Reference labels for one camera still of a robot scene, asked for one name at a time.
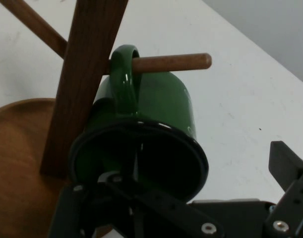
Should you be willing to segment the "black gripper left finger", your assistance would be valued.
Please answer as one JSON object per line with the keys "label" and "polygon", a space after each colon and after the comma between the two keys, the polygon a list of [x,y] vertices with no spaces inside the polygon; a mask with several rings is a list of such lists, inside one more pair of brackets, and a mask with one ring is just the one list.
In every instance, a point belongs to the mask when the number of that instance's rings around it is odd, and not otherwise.
{"label": "black gripper left finger", "polygon": [[61,190],[50,238],[91,238],[111,226],[125,238],[223,238],[211,217],[158,190],[119,175],[96,184],[71,183]]}

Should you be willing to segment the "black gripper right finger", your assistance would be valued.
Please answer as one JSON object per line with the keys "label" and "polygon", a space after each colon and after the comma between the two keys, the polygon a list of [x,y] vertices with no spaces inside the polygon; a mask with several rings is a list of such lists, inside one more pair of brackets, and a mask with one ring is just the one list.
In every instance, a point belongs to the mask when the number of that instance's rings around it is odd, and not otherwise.
{"label": "black gripper right finger", "polygon": [[283,141],[272,141],[268,169],[284,195],[264,222],[264,236],[303,238],[303,160]]}

